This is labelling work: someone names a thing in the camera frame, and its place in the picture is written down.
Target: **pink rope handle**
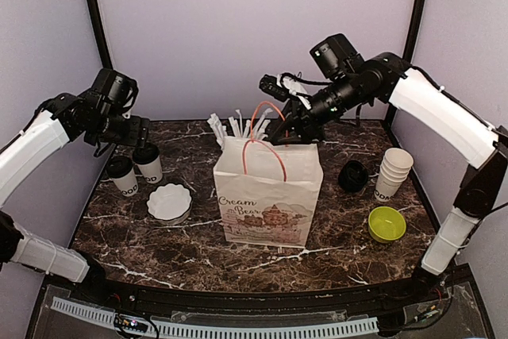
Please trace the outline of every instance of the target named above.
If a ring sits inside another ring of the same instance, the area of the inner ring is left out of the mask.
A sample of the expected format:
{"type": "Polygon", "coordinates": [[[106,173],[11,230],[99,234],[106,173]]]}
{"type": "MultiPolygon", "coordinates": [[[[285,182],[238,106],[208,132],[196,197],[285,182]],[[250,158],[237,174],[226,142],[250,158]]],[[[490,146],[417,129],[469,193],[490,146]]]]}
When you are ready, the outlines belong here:
{"type": "Polygon", "coordinates": [[[242,156],[241,156],[243,164],[244,164],[244,174],[247,175],[247,156],[246,156],[246,154],[247,154],[247,146],[251,142],[256,142],[256,143],[261,143],[264,147],[268,148],[271,152],[273,152],[273,154],[275,155],[275,157],[277,158],[277,160],[280,163],[280,167],[283,169],[284,182],[286,182],[287,181],[286,166],[284,166],[284,162],[283,162],[282,158],[280,157],[280,155],[273,148],[268,146],[266,143],[264,143],[263,141],[258,141],[257,139],[254,139],[253,136],[252,136],[252,127],[254,126],[254,120],[256,119],[256,115],[260,112],[260,109],[261,109],[262,105],[269,105],[269,106],[273,107],[277,111],[277,113],[279,113],[279,115],[283,119],[283,121],[286,121],[286,118],[284,117],[284,114],[282,114],[282,112],[279,110],[279,108],[277,106],[275,106],[273,103],[271,103],[270,101],[262,101],[256,107],[256,110],[254,111],[254,114],[252,115],[252,120],[251,120],[251,138],[248,141],[245,142],[244,149],[243,149],[242,156]]]}
{"type": "Polygon", "coordinates": [[[244,144],[244,150],[243,150],[243,152],[241,154],[242,160],[244,162],[244,174],[247,175],[247,158],[246,158],[247,146],[248,146],[249,143],[252,143],[252,142],[261,143],[264,147],[268,148],[271,152],[274,153],[274,155],[277,157],[277,160],[279,160],[280,167],[283,169],[284,182],[286,182],[287,181],[286,166],[284,166],[284,162],[283,162],[282,158],[280,157],[280,155],[273,148],[268,146],[266,143],[264,143],[263,141],[258,141],[257,139],[249,139],[244,144]]]}

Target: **marble surface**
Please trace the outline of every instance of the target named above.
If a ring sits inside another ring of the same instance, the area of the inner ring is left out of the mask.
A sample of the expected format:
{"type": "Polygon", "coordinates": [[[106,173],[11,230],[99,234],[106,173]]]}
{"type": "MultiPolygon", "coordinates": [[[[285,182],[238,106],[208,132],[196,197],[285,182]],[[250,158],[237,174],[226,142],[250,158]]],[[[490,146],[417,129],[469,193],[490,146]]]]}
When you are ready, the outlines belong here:
{"type": "Polygon", "coordinates": [[[385,203],[403,213],[406,235],[384,245],[368,233],[368,214],[381,205],[373,197],[374,175],[391,146],[379,121],[329,124],[326,133],[319,144],[324,179],[305,249],[226,242],[212,172],[221,150],[205,121],[153,122],[150,141],[160,147],[163,181],[147,184],[138,175],[139,192],[125,198],[103,177],[72,247],[94,255],[110,279],[192,291],[316,291],[410,276],[434,230],[409,180],[385,203]],[[351,195],[337,176],[352,159],[373,176],[351,195]],[[167,183],[184,185],[194,200],[190,218],[178,226],[148,214],[148,196],[167,183]]]}

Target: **perforated metal strip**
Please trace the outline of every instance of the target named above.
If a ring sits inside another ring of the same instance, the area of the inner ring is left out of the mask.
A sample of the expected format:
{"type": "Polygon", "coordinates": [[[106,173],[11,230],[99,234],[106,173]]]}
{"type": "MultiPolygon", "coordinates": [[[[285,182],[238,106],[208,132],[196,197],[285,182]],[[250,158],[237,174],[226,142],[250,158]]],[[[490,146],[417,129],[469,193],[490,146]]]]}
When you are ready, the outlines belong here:
{"type": "MultiPolygon", "coordinates": [[[[115,329],[114,311],[86,306],[76,301],[53,298],[52,310],[89,322],[93,325],[115,329]]],[[[160,338],[194,338],[194,339],[335,339],[356,337],[368,333],[377,333],[377,318],[366,318],[357,321],[330,323],[327,325],[299,326],[267,329],[243,329],[229,327],[191,326],[153,320],[160,331],[160,338]]],[[[156,337],[155,330],[149,326],[146,337],[156,337]]]]}

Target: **scalloped plate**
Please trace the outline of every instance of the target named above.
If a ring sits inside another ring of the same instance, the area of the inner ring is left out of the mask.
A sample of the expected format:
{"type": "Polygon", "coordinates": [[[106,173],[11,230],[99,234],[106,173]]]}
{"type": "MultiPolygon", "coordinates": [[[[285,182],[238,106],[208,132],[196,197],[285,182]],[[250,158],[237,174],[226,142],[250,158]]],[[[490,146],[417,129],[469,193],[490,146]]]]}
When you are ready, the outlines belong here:
{"type": "Polygon", "coordinates": [[[148,212],[154,218],[165,220],[174,225],[189,217],[191,204],[191,192],[181,184],[158,187],[150,194],[146,203],[148,212]]]}

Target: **black cup lid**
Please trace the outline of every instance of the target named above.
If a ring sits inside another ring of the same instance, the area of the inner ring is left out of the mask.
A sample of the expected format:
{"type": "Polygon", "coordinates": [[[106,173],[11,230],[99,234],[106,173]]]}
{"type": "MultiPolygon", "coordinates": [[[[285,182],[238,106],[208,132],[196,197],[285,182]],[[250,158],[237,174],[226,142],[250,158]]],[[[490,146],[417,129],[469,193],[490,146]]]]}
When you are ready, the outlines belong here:
{"type": "Polygon", "coordinates": [[[368,181],[368,171],[358,160],[347,162],[339,174],[339,185],[344,191],[361,191],[368,181]]]}
{"type": "Polygon", "coordinates": [[[143,148],[136,148],[133,153],[133,160],[136,164],[149,164],[159,156],[159,148],[153,143],[145,143],[143,148]]]}
{"type": "Polygon", "coordinates": [[[127,156],[115,156],[106,165],[106,172],[110,178],[120,179],[133,169],[133,162],[127,156]]]}

